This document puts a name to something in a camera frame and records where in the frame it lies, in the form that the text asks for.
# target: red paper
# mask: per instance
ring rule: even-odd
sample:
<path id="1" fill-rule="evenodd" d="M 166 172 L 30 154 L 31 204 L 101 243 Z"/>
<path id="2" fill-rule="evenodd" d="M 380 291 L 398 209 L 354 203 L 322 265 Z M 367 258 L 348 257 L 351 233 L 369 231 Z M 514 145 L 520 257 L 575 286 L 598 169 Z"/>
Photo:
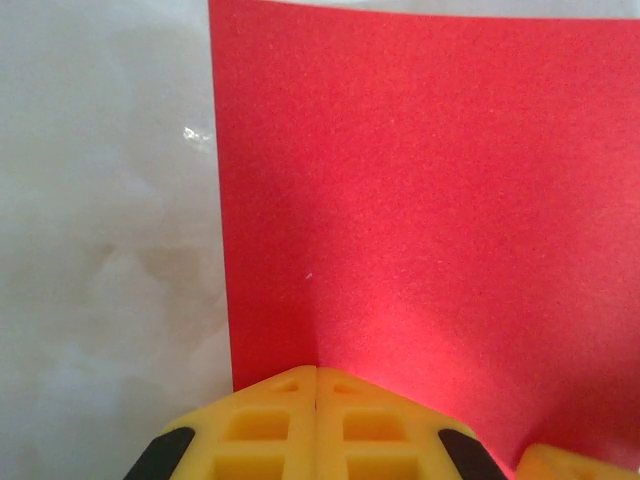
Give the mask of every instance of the red paper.
<path id="1" fill-rule="evenodd" d="M 213 0 L 236 388 L 334 366 L 640 464 L 640 23 Z"/>

